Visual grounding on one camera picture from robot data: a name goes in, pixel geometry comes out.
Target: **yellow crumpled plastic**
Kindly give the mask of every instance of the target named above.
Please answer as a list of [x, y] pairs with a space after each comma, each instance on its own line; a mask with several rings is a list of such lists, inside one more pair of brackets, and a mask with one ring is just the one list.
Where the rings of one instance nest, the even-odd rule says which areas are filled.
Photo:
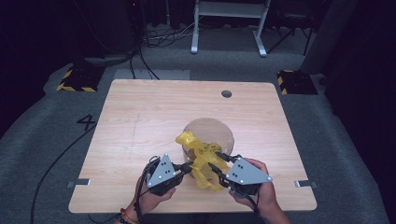
[[176, 138], [176, 142], [184, 147], [193, 150], [196, 158], [192, 164], [192, 175], [199, 189], [211, 188], [213, 191], [219, 191], [224, 187], [219, 184], [219, 177], [215, 174], [208, 162], [211, 162], [226, 174], [230, 170], [227, 162], [216, 155], [216, 151], [221, 151], [221, 146], [217, 143], [203, 143], [192, 132], [184, 132]]

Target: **human hand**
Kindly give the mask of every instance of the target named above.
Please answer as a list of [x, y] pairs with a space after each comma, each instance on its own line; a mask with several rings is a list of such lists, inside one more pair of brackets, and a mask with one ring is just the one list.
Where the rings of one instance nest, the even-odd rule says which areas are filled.
[[[132, 199], [132, 201], [128, 205], [128, 207], [126, 207], [126, 209], [125, 209], [126, 216], [129, 219], [131, 219], [132, 221], [138, 220], [137, 213], [134, 210], [134, 204], [136, 203], [137, 192], [138, 192], [141, 181], [145, 181], [145, 180], [142, 180], [142, 177], [140, 176], [139, 179], [137, 180], [136, 188], [134, 190], [134, 198]], [[143, 183], [143, 186], [141, 189], [141, 193], [143, 193], [143, 195], [141, 195], [140, 199], [139, 199], [140, 212], [142, 213], [142, 215], [145, 215], [146, 213], [152, 211], [161, 202], [171, 199], [173, 194], [176, 192], [176, 188], [172, 188], [172, 189], [169, 189], [163, 196], [158, 196], [158, 195], [150, 193], [148, 190], [149, 189], [148, 189], [146, 183]]]
[[[245, 158], [245, 160], [268, 174], [265, 163], [248, 158]], [[232, 190], [230, 190], [229, 193], [231, 196], [233, 196], [236, 202], [244, 204], [254, 210], [253, 204], [248, 199], [238, 197]], [[279, 207], [279, 204], [277, 203], [276, 192], [273, 183], [263, 183], [260, 186], [258, 193], [254, 196], [253, 200], [258, 202], [257, 205], [260, 215], [266, 217], [270, 223], [290, 223], [288, 217], [283, 213]]]

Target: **wrist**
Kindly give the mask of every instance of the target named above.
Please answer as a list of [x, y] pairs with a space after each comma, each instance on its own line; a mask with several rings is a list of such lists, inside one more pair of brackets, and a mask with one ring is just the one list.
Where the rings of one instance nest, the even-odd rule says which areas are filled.
[[128, 207], [126, 207], [125, 209], [123, 209], [125, 216], [127, 216], [129, 219], [131, 219], [133, 222], [138, 222], [138, 217], [137, 217], [137, 213], [134, 210], [134, 203], [131, 203], [128, 205]]
[[259, 206], [259, 211], [260, 216], [268, 218], [282, 210], [280, 209], [279, 204], [277, 202], [274, 202], [265, 206]]

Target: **wooden table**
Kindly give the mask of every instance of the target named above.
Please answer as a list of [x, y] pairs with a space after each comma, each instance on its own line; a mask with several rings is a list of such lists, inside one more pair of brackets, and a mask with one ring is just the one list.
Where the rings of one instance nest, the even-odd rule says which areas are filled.
[[[230, 98], [223, 97], [230, 91]], [[233, 132], [232, 155], [267, 164], [283, 210], [314, 210], [310, 187], [276, 89], [271, 83], [218, 81], [114, 80], [92, 138], [69, 209], [73, 213], [116, 213], [134, 197], [134, 186], [153, 156], [168, 153], [184, 162], [175, 139], [198, 118], [224, 122]], [[228, 190], [198, 189], [185, 175], [172, 200], [152, 213], [250, 211]]]

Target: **cable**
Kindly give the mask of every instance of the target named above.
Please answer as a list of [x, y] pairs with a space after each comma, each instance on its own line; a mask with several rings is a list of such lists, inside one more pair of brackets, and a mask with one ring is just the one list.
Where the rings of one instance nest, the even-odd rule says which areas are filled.
[[260, 200], [260, 188], [259, 190], [257, 190], [257, 202], [256, 202], [257, 206], [259, 206], [259, 200]]
[[[92, 66], [94, 67], [109, 67], [109, 66], [114, 66], [120, 63], [124, 63], [127, 62], [128, 60], [132, 60], [132, 58], [135, 55], [135, 51], [138, 48], [138, 46], [140, 45], [140, 43], [133, 43], [134, 46], [131, 50], [127, 50], [127, 51], [117, 51], [114, 49], [111, 49], [109, 47], [107, 47], [102, 41], [101, 39], [96, 35], [95, 31], [92, 29], [91, 24], [89, 23], [88, 19], [85, 17], [84, 13], [82, 12], [81, 8], [79, 7], [78, 3], [76, 2], [76, 0], [73, 0], [74, 5], [76, 6], [76, 9], [78, 10], [78, 13], [80, 14], [80, 16], [82, 17], [82, 19], [85, 21], [85, 23], [87, 24], [89, 30], [91, 31], [93, 37], [96, 39], [96, 41], [100, 44], [100, 46], [102, 46], [102, 48], [107, 49], [110, 52], [113, 53], [117, 53], [117, 54], [125, 54], [125, 57], [121, 58], [121, 59], [116, 59], [116, 60], [104, 60], [103, 62], [94, 62], [94, 61], [87, 61], [88, 63], [90, 63]], [[134, 35], [134, 39], [139, 39], [139, 36]]]
[[[171, 44], [174, 44], [176, 41], [181, 40], [183, 38], [185, 38], [188, 35], [192, 35], [191, 31], [191, 27], [195, 24], [195, 22], [191, 23], [190, 25], [188, 25], [187, 27], [185, 27], [183, 30], [179, 30], [179, 31], [175, 31], [171, 34], [167, 34], [166, 33], [169, 31], [169, 29], [165, 30], [165, 32], [163, 32], [161, 35], [155, 35], [150, 37], [150, 40], [153, 39], [158, 39], [158, 43], [157, 44], [147, 44], [147, 40], [144, 42], [144, 46], [148, 47], [148, 48], [165, 48]], [[165, 41], [170, 41], [170, 43], [162, 45], [162, 43], [164, 43]]]
[[131, 71], [133, 79], [136, 79], [136, 75], [134, 74], [134, 68], [132, 67], [132, 58], [129, 60], [129, 71]]
[[72, 144], [70, 144], [62, 153], [61, 155], [56, 158], [56, 160], [50, 165], [50, 167], [47, 169], [46, 173], [41, 177], [40, 182], [38, 182], [37, 188], [35, 189], [35, 196], [33, 197], [32, 201], [32, 207], [30, 210], [30, 223], [34, 224], [35, 223], [35, 200], [37, 199], [38, 192], [40, 191], [41, 184], [43, 183], [44, 179], [46, 178], [47, 174], [50, 172], [52, 167], [58, 162], [58, 160], [61, 159], [61, 157], [66, 153], [75, 143], [77, 143], [81, 138], [83, 138], [87, 133], [89, 133], [93, 128], [96, 127], [96, 124], [93, 124], [93, 126], [87, 130], [84, 134], [82, 134], [79, 138], [77, 138]]
[[143, 195], [145, 195], [147, 192], [149, 192], [149, 189], [146, 190], [145, 192], [141, 193], [141, 194], [140, 194], [140, 197], [142, 197]]
[[115, 218], [115, 217], [117, 217], [117, 214], [116, 214], [116, 215], [113, 215], [112, 217], [108, 218], [108, 219], [105, 220], [105, 221], [96, 221], [96, 220], [93, 220], [93, 218], [91, 217], [90, 214], [88, 214], [88, 218], [90, 219], [90, 221], [93, 222], [93, 223], [96, 223], [96, 224], [106, 224], [107, 222], [109, 222], [111, 219], [113, 219], [113, 218]]
[[145, 193], [147, 193], [149, 191], [149, 190], [146, 190], [144, 193], [142, 193], [143, 183], [146, 181], [146, 175], [149, 172], [151, 166], [154, 165], [154, 163], [152, 163], [152, 160], [153, 159], [158, 160], [159, 158], [160, 157], [158, 157], [158, 156], [153, 156], [153, 157], [151, 157], [151, 159], [149, 159], [148, 164], [146, 165], [145, 169], [143, 170], [143, 174], [140, 178], [140, 184], [139, 184], [139, 187], [138, 187], [137, 193], [136, 193], [136, 202], [134, 203], [134, 210], [136, 211], [137, 219], [138, 219], [139, 223], [144, 223], [143, 215], [140, 210], [140, 197], [142, 197]]
[[247, 196], [246, 197], [246, 199], [248, 199], [250, 202], [251, 202], [251, 204], [253, 204], [253, 212], [255, 213], [255, 214], [259, 214], [260, 213], [260, 211], [259, 211], [259, 207], [257, 206], [257, 204], [253, 201], [253, 199], [251, 199], [249, 196]]
[[149, 68], [149, 65], [146, 63], [145, 59], [143, 58], [143, 53], [142, 53], [142, 48], [139, 48], [139, 56], [140, 56], [140, 60], [142, 61], [142, 63], [147, 67], [148, 69], [148, 74], [151, 72], [152, 75], [154, 75], [158, 80], [160, 80], [157, 75], [155, 75], [155, 73]]

